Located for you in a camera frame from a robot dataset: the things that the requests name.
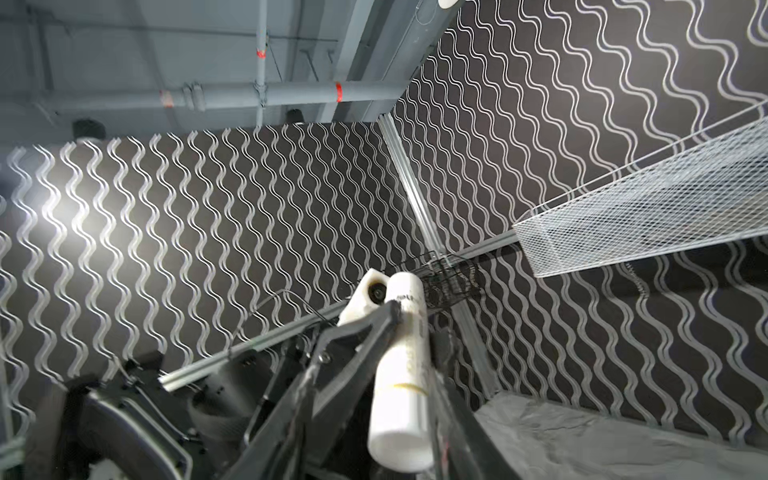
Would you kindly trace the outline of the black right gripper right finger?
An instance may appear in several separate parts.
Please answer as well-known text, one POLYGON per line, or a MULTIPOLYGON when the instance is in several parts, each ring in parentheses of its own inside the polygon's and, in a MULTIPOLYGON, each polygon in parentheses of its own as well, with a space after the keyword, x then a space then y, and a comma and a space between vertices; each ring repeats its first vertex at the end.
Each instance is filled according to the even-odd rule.
POLYGON ((429 335, 430 435, 437 479, 518 479, 445 374, 453 365, 457 337, 448 330, 429 335))

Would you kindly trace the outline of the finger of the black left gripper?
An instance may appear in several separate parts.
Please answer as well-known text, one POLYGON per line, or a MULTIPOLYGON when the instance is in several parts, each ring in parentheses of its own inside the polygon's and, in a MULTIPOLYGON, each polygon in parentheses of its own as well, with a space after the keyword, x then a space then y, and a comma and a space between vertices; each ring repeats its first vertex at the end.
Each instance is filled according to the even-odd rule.
POLYGON ((403 321, 400 303, 389 301, 363 319, 324 332, 309 367, 288 390, 295 416, 291 427, 302 437, 302 453, 327 456, 354 416, 358 402, 368 389, 397 326, 403 321), (322 368, 320 356, 334 342, 364 335, 359 349, 325 385, 316 389, 322 368))

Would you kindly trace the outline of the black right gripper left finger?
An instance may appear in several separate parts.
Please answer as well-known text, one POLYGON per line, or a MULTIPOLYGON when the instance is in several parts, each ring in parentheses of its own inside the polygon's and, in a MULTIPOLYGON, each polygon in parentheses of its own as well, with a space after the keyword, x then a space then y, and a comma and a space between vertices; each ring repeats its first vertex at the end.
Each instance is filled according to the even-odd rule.
POLYGON ((334 479, 326 466, 336 442, 336 406, 322 399, 310 363, 290 385, 225 479, 334 479))

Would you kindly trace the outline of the white glue stick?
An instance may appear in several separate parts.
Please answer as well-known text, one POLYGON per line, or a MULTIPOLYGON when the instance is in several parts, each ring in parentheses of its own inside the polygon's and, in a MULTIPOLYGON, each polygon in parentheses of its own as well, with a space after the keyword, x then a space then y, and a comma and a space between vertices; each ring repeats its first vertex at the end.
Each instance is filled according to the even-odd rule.
POLYGON ((399 304, 402 321, 377 367, 367 447, 379 465, 395 472, 419 473, 434 464, 427 384, 431 359, 423 283, 412 273, 396 273, 388 282, 385 299, 399 304))

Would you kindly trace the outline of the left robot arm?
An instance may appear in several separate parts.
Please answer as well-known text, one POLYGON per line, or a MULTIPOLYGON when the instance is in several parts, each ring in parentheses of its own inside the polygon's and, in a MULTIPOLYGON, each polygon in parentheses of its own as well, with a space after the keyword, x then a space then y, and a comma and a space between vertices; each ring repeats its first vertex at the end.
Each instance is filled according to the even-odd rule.
POLYGON ((363 318, 318 329, 272 362, 231 357, 189 393, 159 381, 158 352, 103 381, 51 386, 24 448, 26 479, 96 479, 113 464, 129 479, 350 479, 366 477, 357 413, 404 319, 387 302, 363 318))

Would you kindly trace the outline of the grey ceiling pipe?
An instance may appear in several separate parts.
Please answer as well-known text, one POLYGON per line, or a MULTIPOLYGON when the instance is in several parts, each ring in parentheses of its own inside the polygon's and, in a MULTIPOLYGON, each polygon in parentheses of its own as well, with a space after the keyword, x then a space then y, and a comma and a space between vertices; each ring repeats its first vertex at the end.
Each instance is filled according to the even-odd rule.
POLYGON ((405 82, 342 81, 200 84, 175 89, 54 93, 42 105, 57 113, 76 111, 117 111, 188 109, 247 109, 302 104, 330 104, 389 101, 405 91, 405 82))

